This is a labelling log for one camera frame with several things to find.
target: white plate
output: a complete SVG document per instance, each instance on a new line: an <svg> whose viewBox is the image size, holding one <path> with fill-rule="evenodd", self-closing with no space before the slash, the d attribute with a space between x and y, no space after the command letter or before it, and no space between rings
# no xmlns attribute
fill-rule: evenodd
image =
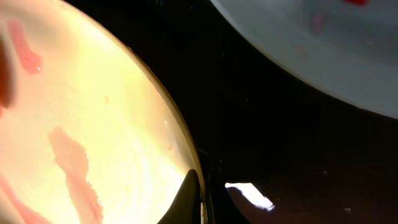
<svg viewBox="0 0 398 224"><path fill-rule="evenodd" d="M243 37L292 75L359 108L398 118L396 2L211 1Z"/></svg>
<svg viewBox="0 0 398 224"><path fill-rule="evenodd" d="M36 74L21 66L10 20L41 58ZM157 223L190 169L203 193L197 154L171 99L108 31L63 1L0 0L0 33L15 90L0 117L0 175L21 203L52 223L79 223L49 139L57 127L86 150L103 223ZM0 208L16 213L4 192Z"/></svg>

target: black pointed object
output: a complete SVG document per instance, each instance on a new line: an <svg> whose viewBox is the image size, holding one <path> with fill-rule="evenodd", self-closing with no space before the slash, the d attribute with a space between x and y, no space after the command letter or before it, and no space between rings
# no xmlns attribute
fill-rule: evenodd
<svg viewBox="0 0 398 224"><path fill-rule="evenodd" d="M7 62L6 48L0 38L0 106L8 108L12 101L12 79Z"/></svg>
<svg viewBox="0 0 398 224"><path fill-rule="evenodd" d="M200 185L196 170L189 170L169 210L158 224L200 224Z"/></svg>

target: black surface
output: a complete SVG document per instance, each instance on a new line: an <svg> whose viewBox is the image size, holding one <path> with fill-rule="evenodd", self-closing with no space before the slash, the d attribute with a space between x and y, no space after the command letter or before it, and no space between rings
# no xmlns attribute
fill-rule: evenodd
<svg viewBox="0 0 398 224"><path fill-rule="evenodd" d="M188 171L169 210L159 224L200 224L200 186L195 170Z"/></svg>
<svg viewBox="0 0 398 224"><path fill-rule="evenodd" d="M296 80L206 1L70 2L150 67L226 180L264 189L266 223L398 223L395 120Z"/></svg>

